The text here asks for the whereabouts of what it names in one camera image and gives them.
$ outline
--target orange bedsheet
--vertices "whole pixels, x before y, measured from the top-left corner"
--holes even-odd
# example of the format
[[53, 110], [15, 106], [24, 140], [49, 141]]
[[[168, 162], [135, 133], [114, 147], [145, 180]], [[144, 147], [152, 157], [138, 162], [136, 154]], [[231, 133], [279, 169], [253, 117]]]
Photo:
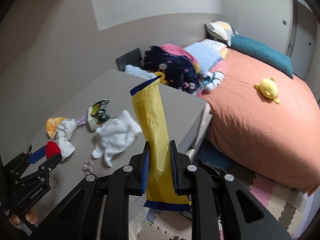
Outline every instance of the orange bedsheet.
[[[228, 73], [204, 94], [213, 118], [208, 136], [215, 147], [247, 168], [303, 192], [320, 183], [320, 110], [303, 80], [231, 50]], [[279, 105], [253, 85], [273, 77]]]

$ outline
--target gray door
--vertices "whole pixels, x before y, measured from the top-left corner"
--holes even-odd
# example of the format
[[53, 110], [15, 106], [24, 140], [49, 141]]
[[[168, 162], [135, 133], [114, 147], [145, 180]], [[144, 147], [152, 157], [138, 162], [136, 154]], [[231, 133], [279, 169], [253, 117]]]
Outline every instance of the gray door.
[[297, 0], [293, 0], [292, 33], [287, 55], [293, 72], [300, 78], [307, 76], [316, 43], [317, 20], [314, 14]]

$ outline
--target table top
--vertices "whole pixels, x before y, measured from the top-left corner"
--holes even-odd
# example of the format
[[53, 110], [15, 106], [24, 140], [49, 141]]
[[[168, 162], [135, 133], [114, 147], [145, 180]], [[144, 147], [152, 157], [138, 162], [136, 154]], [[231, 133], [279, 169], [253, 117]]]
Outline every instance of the table top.
[[[109, 116], [116, 117], [121, 111], [127, 110], [137, 120], [129, 91], [144, 81], [145, 79], [131, 74], [110, 70], [77, 94], [52, 117], [76, 119], [86, 115], [89, 105], [103, 99], [109, 99], [107, 105]], [[169, 139], [175, 140], [179, 149], [180, 143], [202, 114], [206, 101], [162, 84], [160, 85], [160, 94]], [[45, 127], [43, 127], [32, 141], [33, 151], [45, 145], [47, 141], [48, 137]], [[95, 133], [90, 131], [88, 125], [76, 129], [70, 140], [76, 148], [75, 152], [50, 173], [51, 190], [35, 206], [39, 221], [42, 221], [84, 178], [85, 173], [82, 167], [85, 161], [92, 159], [91, 152], [94, 149], [95, 141]], [[140, 133], [126, 151], [114, 156], [112, 168], [105, 165], [103, 158], [94, 160], [94, 174], [98, 177], [112, 174], [116, 169], [127, 165], [131, 156], [141, 153], [144, 144], [144, 135]], [[39, 163], [44, 161], [45, 158], [36, 165], [30, 165], [26, 173], [36, 171]]]

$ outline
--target red object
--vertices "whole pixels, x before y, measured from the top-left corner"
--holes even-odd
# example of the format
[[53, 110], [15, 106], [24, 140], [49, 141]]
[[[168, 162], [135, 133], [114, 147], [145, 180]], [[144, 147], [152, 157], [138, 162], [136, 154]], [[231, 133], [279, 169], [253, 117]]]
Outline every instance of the red object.
[[58, 147], [58, 145], [53, 142], [53, 141], [49, 141], [45, 147], [45, 157], [48, 159], [50, 159], [53, 155], [55, 155], [56, 153], [60, 153], [61, 154], [61, 150]]

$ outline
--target teal cushion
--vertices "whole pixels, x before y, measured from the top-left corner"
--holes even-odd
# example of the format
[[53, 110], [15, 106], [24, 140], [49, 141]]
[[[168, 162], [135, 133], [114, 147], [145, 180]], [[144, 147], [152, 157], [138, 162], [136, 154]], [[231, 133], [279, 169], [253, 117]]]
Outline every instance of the teal cushion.
[[291, 59], [262, 42], [235, 35], [230, 48], [267, 63], [293, 79]]

